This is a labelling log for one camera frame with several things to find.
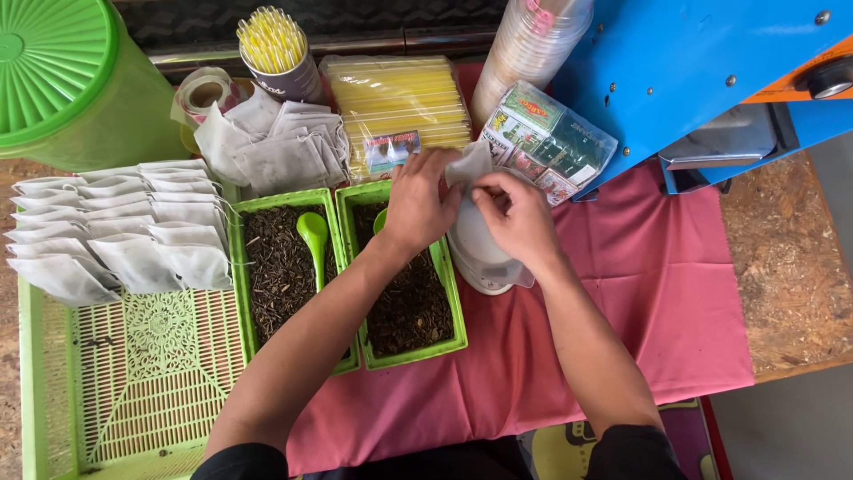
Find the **metal bolt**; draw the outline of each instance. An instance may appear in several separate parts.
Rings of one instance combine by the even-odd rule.
[[[829,21],[829,17],[830,17],[832,14],[833,14],[833,12],[831,12],[831,11],[829,11],[829,10],[822,10],[822,11],[821,11],[819,14],[817,14],[817,16],[815,17],[815,25],[823,25],[824,23],[827,23],[827,22]]]

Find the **person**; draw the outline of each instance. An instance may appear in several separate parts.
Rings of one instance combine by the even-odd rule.
[[[340,360],[385,286],[456,220],[461,189],[439,199],[455,150],[412,155],[392,171],[386,225],[335,280],[260,349],[232,389],[193,480],[286,478],[293,423]],[[684,478],[640,369],[581,285],[560,247],[545,195],[488,173],[472,199],[497,244],[542,288],[554,348],[600,441],[587,478]],[[346,469],[349,478],[530,478],[512,437],[435,448]]]

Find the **orange panel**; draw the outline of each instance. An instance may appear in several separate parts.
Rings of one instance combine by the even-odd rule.
[[[853,35],[850,35],[848,38],[842,40],[841,42],[833,46],[831,49],[805,62],[793,72],[789,73],[788,75],[785,75],[781,79],[776,80],[775,82],[768,85],[752,97],[747,98],[743,101],[743,103],[796,102],[797,100],[811,100],[811,96],[807,91],[794,90],[794,79],[797,78],[799,74],[805,72],[809,68],[812,68],[818,63],[823,63],[824,61],[845,55],[853,55]],[[847,91],[842,91],[838,95],[834,95],[828,98],[827,100],[834,100],[838,98],[853,98],[853,88],[849,88],[847,89]]]

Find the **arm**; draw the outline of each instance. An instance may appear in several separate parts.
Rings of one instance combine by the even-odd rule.
[[[458,153],[413,155],[392,172],[386,227],[337,278],[260,349],[213,425],[205,459],[240,443],[285,451],[296,418],[332,373],[394,275],[456,220],[461,194],[438,199],[438,179]]]
[[[510,173],[490,173],[475,186],[495,241],[542,287],[560,366],[598,438],[616,424],[662,430],[646,379],[560,248],[542,191]]]

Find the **wooden table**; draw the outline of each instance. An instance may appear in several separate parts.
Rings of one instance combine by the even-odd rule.
[[[0,192],[57,174],[1,161]],[[739,176],[721,196],[757,382],[853,361],[853,293],[811,159],[800,153]],[[0,202],[0,229],[14,227]],[[17,277],[0,265],[0,478],[19,478]]]

